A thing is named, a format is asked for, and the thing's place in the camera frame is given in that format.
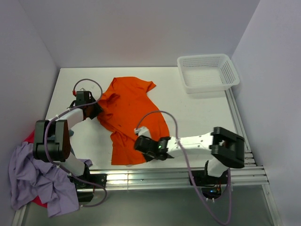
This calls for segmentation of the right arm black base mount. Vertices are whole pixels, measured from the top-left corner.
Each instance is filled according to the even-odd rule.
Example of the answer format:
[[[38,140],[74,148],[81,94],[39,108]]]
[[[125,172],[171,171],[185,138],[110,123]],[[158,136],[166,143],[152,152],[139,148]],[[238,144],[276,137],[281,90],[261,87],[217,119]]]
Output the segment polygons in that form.
[[[220,177],[209,176],[205,170],[193,170],[191,174],[189,183],[201,200],[218,200],[224,192],[222,185],[226,185],[226,189],[229,187],[230,170],[223,172]]]

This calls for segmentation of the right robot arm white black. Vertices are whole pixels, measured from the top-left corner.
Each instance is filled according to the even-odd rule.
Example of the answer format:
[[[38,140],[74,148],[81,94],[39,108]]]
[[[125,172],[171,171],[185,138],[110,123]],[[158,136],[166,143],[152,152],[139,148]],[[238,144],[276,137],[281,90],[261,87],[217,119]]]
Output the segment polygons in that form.
[[[165,161],[181,155],[211,156],[205,164],[204,180],[215,183],[229,168],[242,169],[245,166],[245,139],[222,127],[212,132],[192,137],[151,138],[147,127],[134,129],[137,139],[134,149],[152,160]]]

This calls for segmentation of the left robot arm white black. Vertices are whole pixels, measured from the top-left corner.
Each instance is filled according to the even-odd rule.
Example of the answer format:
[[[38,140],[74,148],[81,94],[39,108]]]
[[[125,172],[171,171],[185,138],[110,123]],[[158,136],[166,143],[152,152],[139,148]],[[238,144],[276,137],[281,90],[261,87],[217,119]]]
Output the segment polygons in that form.
[[[50,120],[39,120],[35,124],[32,154],[36,160],[63,169],[75,176],[75,183],[86,188],[92,177],[86,163],[71,152],[69,130],[85,119],[97,117],[103,109],[90,91],[74,91],[76,99],[67,110]]]

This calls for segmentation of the orange t shirt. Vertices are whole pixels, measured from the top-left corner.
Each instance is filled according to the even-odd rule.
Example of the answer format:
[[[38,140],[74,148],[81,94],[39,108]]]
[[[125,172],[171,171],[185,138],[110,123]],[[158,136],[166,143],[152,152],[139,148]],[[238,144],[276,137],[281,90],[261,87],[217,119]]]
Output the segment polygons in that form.
[[[103,112],[97,117],[100,124],[111,132],[112,165],[137,165],[150,161],[134,149],[137,125],[149,129],[151,137],[168,137],[169,129],[157,106],[147,93],[156,84],[136,77],[117,77],[98,102]]]

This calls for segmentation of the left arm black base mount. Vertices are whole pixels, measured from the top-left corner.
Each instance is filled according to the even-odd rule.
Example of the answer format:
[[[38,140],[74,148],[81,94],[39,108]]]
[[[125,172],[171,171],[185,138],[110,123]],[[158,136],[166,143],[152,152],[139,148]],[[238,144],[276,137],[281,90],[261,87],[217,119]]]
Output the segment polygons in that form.
[[[88,207],[94,207],[104,203],[107,198],[106,191],[107,174],[95,173],[91,174],[88,179],[88,183],[84,183],[80,180],[75,179],[74,184],[77,190],[77,198],[79,204]],[[98,197],[96,192],[104,192],[101,200],[96,202]]]

